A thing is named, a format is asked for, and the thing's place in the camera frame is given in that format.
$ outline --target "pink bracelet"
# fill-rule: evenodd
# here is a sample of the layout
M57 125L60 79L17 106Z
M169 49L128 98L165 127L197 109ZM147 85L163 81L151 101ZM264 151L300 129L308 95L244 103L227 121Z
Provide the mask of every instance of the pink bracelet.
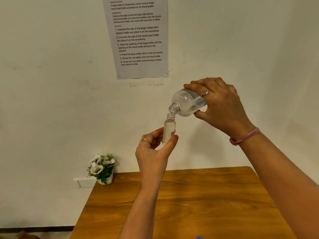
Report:
M260 130L259 128L255 128L254 130L252 130L250 133L247 133L245 136L243 136L241 139L235 141L232 138L229 139L230 143L237 146L239 143L241 143L242 141L246 140L247 138L252 137L253 135L259 133Z

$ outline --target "paper sign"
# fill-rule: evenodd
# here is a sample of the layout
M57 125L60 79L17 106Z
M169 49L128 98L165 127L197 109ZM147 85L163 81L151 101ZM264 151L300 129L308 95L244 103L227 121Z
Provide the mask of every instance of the paper sign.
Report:
M168 76L167 0L103 0L118 79Z

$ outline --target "travel-sized bottle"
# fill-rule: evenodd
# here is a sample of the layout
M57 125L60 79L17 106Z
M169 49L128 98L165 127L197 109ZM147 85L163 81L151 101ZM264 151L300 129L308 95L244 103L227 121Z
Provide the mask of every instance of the travel-sized bottle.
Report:
M205 105L206 101L196 92L182 89L173 95L169 112L172 115L179 114L180 116L188 117Z
M175 129L176 129L175 115L168 113L167 119L164 122L164 132L163 132L163 139L162 139L163 145L165 145L169 141L169 139L175 135Z

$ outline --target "electrical socket plate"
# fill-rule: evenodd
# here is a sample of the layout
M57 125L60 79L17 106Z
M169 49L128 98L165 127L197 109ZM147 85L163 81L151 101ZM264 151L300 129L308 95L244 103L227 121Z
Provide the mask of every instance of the electrical socket plate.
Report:
M95 177L74 178L73 180L77 182L79 188L94 187L96 182Z

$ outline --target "table surface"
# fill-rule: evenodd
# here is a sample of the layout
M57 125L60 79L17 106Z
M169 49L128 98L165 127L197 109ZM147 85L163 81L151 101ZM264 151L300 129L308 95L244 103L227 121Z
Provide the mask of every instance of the table surface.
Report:
M139 189L139 172L96 183L70 239L117 238ZM250 167L166 171L153 238L197 237L295 238Z

